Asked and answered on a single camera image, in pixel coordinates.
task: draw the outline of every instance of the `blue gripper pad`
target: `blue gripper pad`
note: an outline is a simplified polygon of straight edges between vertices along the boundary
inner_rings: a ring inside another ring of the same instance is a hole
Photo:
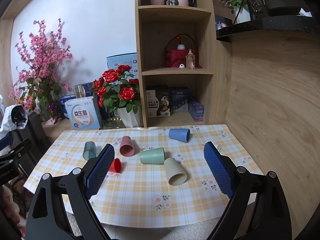
[[[204,145],[204,158],[209,165],[209,168],[215,180],[217,181],[221,192],[223,194],[226,194],[230,199],[235,193],[232,187],[232,177],[223,164],[222,160],[218,156],[218,154],[220,155],[220,153],[216,148],[214,149],[212,146],[214,147],[214,145],[211,145],[210,142],[207,142]]]
[[[115,149],[112,145],[106,145],[103,149],[103,153],[99,154],[94,167],[91,169],[89,175],[86,178],[86,192],[85,195],[90,199],[93,195],[96,195],[109,171],[109,168],[115,158]]]

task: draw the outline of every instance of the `red cup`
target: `red cup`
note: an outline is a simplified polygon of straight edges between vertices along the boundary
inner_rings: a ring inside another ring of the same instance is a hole
[[[121,161],[118,158],[115,158],[110,166],[109,171],[113,171],[116,173],[120,173],[121,172]]]
[[[120,143],[120,153],[125,157],[134,155],[134,146],[130,136],[123,136]]]

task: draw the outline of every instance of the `white vase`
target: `white vase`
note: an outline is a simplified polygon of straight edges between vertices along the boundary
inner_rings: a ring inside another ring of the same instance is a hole
[[[138,107],[138,112],[135,114],[133,110],[127,113],[127,108],[119,108],[118,114],[126,126],[126,128],[133,128],[133,127],[141,127],[142,126],[142,114],[141,109]]]
[[[238,7],[234,8],[235,16],[237,16],[238,11],[239,11]],[[242,7],[237,18],[237,23],[243,23],[247,21],[250,21],[250,13],[246,8]]]

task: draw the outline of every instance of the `plaid tablecloth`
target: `plaid tablecloth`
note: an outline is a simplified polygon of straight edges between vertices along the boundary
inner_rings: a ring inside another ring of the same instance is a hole
[[[110,225],[160,228],[182,226],[220,217],[228,203],[204,159],[203,147],[208,141],[220,144],[220,153],[229,156],[236,166],[262,174],[247,151],[226,125],[179,126],[190,128],[188,143],[168,137],[173,127],[131,128],[97,131],[63,132],[33,170],[25,187],[35,192],[41,176],[70,173],[83,167],[82,152],[86,141],[94,141],[97,152],[110,143],[116,157],[122,162],[122,172],[108,172],[97,195],[90,203],[101,223]],[[124,157],[119,153],[121,138],[129,135],[136,144],[136,153]],[[188,174],[188,180],[179,186],[167,182],[164,165],[141,164],[139,152],[164,147],[166,157],[175,158]],[[64,196],[68,212],[72,209]]]

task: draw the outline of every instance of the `bolt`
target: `bolt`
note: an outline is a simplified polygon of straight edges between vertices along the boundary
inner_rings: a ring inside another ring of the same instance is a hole
[[[272,178],[276,178],[277,174],[274,171],[270,171],[269,176]]]
[[[239,173],[245,173],[246,169],[245,169],[245,167],[239,166],[239,167],[237,168],[237,171],[238,171]]]
[[[80,168],[75,168],[73,171],[72,171],[72,173],[74,174],[74,175],[77,175],[77,174],[79,174],[81,172],[81,169]]]
[[[50,177],[49,173],[43,174],[42,179],[48,179]]]

